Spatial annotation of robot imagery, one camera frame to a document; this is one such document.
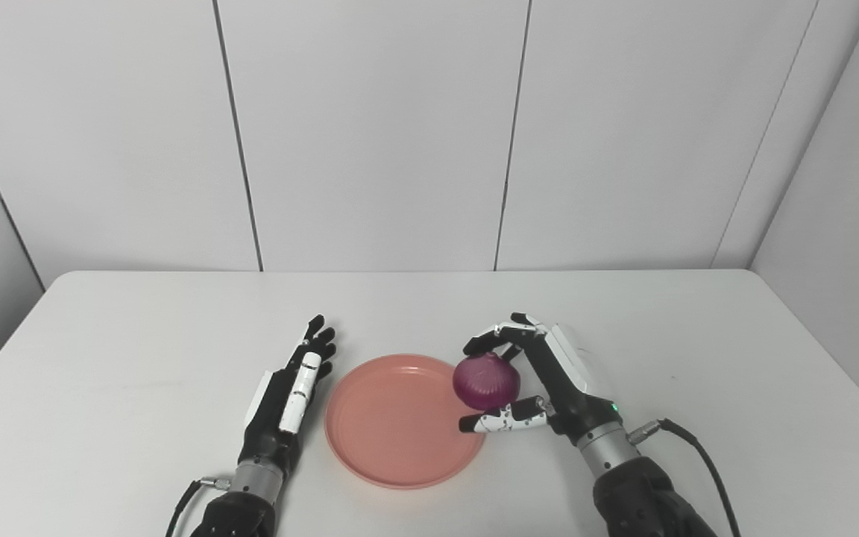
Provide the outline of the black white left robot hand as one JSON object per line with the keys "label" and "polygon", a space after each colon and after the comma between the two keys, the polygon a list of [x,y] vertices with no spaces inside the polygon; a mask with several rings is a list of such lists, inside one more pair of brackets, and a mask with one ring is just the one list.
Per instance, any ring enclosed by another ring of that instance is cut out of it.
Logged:
{"label": "black white left robot hand", "polygon": [[336,330],[313,317],[289,361],[260,381],[243,432],[238,462],[270,462],[284,474],[301,456],[301,425],[321,380],[332,371]]}

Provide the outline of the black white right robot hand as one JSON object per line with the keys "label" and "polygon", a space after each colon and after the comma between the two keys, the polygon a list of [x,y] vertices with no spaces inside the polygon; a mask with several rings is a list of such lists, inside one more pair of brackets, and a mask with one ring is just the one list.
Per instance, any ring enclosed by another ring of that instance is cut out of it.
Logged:
{"label": "black white right robot hand", "polygon": [[509,345],[509,351],[528,359],[548,395],[552,431],[572,445],[590,431],[609,422],[622,424],[617,405],[590,384],[588,367],[559,327],[548,327],[527,313],[512,313],[510,320],[489,327],[468,340],[465,357]]}

